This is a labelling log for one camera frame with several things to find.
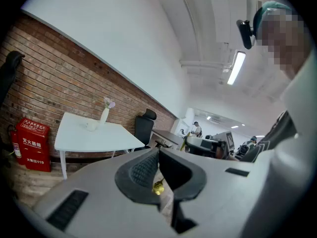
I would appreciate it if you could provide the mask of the white square table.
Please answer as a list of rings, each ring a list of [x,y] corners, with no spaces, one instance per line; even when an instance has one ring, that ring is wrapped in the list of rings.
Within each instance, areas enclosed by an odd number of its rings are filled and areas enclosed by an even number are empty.
[[[67,179],[66,152],[117,152],[134,150],[145,145],[122,125],[106,122],[95,131],[86,129],[86,122],[98,121],[65,112],[55,138],[54,149],[59,152],[63,178]]]

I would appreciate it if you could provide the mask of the gold spoon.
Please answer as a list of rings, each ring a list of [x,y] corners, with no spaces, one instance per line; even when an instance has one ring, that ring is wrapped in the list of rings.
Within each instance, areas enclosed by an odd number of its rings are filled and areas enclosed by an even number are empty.
[[[154,183],[152,187],[152,192],[155,193],[156,195],[161,195],[164,192],[163,181],[164,181],[164,178]]]

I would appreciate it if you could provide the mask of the black office chair with headrest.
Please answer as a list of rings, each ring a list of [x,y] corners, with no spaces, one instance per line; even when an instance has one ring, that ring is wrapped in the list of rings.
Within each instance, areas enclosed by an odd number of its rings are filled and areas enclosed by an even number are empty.
[[[134,151],[144,150],[150,148],[148,146],[152,129],[154,127],[154,121],[157,119],[157,115],[154,111],[146,109],[145,113],[135,117],[135,133],[134,136],[140,140],[145,146],[135,148]]]

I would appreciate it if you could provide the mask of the teal cap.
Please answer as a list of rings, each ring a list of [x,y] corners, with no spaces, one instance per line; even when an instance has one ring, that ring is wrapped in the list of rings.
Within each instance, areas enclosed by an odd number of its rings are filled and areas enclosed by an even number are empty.
[[[263,3],[263,5],[257,10],[253,18],[253,35],[255,36],[256,40],[259,37],[259,27],[263,20],[263,16],[265,14],[268,14],[269,12],[274,12],[276,10],[284,10],[288,14],[292,14],[293,12],[293,10],[289,6],[276,1],[267,1]]]

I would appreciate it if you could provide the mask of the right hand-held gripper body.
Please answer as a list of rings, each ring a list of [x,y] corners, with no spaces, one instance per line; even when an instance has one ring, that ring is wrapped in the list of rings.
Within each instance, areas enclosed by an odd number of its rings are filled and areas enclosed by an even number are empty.
[[[189,153],[215,159],[228,159],[234,152],[235,146],[231,131],[216,135],[201,137],[187,137]]]

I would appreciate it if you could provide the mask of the red fire extinguisher box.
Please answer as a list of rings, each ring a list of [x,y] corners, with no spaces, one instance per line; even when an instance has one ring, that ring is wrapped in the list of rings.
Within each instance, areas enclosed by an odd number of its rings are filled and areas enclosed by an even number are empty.
[[[29,170],[51,172],[50,127],[23,118],[16,126],[23,163]]]

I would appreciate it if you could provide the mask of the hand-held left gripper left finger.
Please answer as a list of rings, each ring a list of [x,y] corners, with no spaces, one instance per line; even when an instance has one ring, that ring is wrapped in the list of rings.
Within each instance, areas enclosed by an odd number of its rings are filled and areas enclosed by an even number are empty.
[[[157,150],[89,164],[47,192],[34,211],[75,238],[173,238],[152,192]]]

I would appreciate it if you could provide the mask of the office desk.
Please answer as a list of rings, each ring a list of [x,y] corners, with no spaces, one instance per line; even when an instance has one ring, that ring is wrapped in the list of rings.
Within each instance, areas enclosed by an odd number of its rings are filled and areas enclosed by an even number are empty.
[[[183,144],[183,138],[167,131],[167,130],[158,130],[158,129],[152,129],[151,136],[155,135],[161,139],[161,141],[156,142],[156,147],[165,147],[165,148],[171,148],[171,149],[177,149],[181,147]]]

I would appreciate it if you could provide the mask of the white ribbed vase with flowers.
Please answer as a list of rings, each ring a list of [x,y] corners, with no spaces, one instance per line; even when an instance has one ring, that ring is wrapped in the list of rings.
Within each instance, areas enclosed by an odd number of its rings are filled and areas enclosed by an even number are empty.
[[[112,100],[109,97],[104,97],[104,104],[105,104],[105,108],[104,108],[103,113],[102,113],[101,118],[100,118],[100,125],[104,125],[105,124],[110,109],[115,107],[114,100]]]

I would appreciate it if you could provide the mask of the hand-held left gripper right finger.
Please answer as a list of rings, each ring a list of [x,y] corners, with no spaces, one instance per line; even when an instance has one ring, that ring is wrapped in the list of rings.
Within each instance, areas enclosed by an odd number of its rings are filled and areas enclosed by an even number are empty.
[[[159,166],[174,192],[174,225],[159,238],[265,238],[281,220],[277,153],[253,163],[160,150]]]

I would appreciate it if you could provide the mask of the red fire extinguisher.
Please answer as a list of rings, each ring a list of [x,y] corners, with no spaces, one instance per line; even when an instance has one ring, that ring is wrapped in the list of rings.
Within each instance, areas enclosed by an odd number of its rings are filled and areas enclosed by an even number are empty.
[[[16,158],[20,159],[22,157],[19,144],[18,144],[18,133],[13,125],[8,126],[8,134],[10,135],[10,140],[13,146],[13,153],[15,154]]]

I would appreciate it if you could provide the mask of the white ceiling air unit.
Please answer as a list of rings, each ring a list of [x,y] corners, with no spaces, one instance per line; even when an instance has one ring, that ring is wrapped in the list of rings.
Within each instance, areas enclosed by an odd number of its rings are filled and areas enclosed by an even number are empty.
[[[262,6],[260,0],[211,0],[216,42],[226,43],[232,50],[245,50],[237,20],[248,20],[253,25],[253,17]]]

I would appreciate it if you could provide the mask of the long ceiling light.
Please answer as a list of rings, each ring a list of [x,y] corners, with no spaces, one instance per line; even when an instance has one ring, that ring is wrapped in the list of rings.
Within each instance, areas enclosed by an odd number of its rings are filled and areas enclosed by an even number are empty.
[[[235,82],[235,80],[236,80],[236,78],[241,70],[241,67],[244,63],[245,57],[246,57],[246,54],[244,52],[241,52],[241,51],[237,52],[230,77],[227,81],[228,85],[234,84],[234,82]]]

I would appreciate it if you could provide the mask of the person's black printed t-shirt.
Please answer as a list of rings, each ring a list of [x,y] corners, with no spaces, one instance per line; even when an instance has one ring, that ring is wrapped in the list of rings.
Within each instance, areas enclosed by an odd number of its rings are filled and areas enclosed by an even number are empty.
[[[274,149],[280,142],[294,137],[296,133],[297,131],[288,111],[284,111],[267,135],[252,150],[249,150],[240,161],[253,163],[261,152]]]

